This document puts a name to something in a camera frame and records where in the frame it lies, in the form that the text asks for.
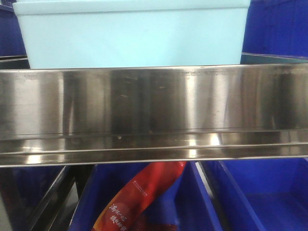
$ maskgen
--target snack package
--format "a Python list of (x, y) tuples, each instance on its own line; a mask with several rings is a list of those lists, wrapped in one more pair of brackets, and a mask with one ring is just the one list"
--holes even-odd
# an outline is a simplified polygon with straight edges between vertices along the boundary
[[(92, 231), (129, 231), (142, 212), (176, 182), (185, 165), (182, 161), (150, 163), (115, 195), (97, 218)], [(146, 227), (147, 222), (142, 219), (140, 225)]]

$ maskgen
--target blue plastic crate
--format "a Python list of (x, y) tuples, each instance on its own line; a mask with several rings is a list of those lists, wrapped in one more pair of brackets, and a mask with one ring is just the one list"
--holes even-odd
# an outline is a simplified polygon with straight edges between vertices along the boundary
[[(69, 231), (91, 230), (95, 220), (121, 188), (147, 164), (108, 164), (95, 167)], [(175, 209), (169, 199), (175, 197)], [(183, 175), (145, 211), (156, 224), (179, 225), (178, 231), (221, 231), (217, 215), (206, 193), (194, 162), (188, 163)]]
[(234, 230), (308, 230), (308, 159), (203, 164)]
[(23, 204), (35, 208), (61, 170), (56, 167), (16, 167), (13, 174)]
[(0, 56), (26, 54), (13, 8), (0, 5)]
[(307, 11), (307, 0), (252, 0), (243, 51), (308, 57)]

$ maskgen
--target gray metal bar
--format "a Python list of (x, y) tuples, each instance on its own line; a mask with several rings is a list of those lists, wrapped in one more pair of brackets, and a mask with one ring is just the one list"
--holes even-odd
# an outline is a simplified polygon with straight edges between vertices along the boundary
[(308, 64), (0, 71), (0, 166), (307, 156)]

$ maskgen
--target plastic bin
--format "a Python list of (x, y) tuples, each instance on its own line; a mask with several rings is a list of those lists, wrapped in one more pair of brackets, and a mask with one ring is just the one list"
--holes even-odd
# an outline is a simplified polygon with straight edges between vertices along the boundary
[(31, 212), (43, 198), (61, 170), (57, 167), (16, 167), (13, 174), (20, 197), (28, 212)]
[(234, 230), (308, 229), (308, 160), (203, 162)]
[(31, 68), (239, 64), (250, 0), (19, 0)]
[[(92, 172), (76, 208), (69, 231), (91, 230), (96, 218), (113, 196), (147, 164), (108, 164), (98, 165)], [(205, 191), (195, 162), (188, 163), (182, 177), (175, 183), (180, 184), (176, 193), (176, 211), (149, 217), (155, 222), (179, 225), (178, 231), (221, 231), (217, 215)], [(161, 200), (168, 191), (159, 197)], [(145, 213), (151, 214), (152, 204)]]
[(0, 56), (26, 53), (17, 17), (13, 9), (0, 5)]
[(252, 0), (243, 51), (308, 57), (307, 11), (307, 0)]

